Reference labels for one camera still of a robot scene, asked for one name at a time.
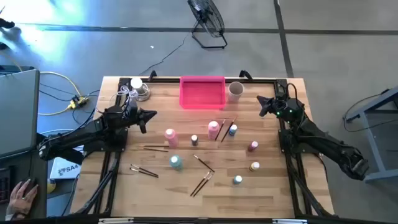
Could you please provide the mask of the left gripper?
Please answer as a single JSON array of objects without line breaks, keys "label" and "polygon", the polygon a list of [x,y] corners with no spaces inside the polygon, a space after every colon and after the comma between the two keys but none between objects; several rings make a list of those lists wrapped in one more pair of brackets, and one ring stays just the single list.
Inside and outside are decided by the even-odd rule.
[{"label": "left gripper", "polygon": [[146,133],[146,123],[157,114],[156,110],[144,110],[137,106],[128,106],[122,109],[120,106],[112,106],[105,109],[105,121],[110,129],[127,128],[138,125],[141,133]]}]

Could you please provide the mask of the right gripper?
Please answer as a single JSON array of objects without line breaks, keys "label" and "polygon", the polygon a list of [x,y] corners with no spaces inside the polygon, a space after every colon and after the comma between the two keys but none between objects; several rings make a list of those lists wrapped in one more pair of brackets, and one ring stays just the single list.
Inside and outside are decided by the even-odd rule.
[{"label": "right gripper", "polygon": [[296,98],[278,100],[259,95],[256,98],[262,106],[259,113],[261,117],[270,113],[289,124],[300,124],[305,119],[304,104]]}]

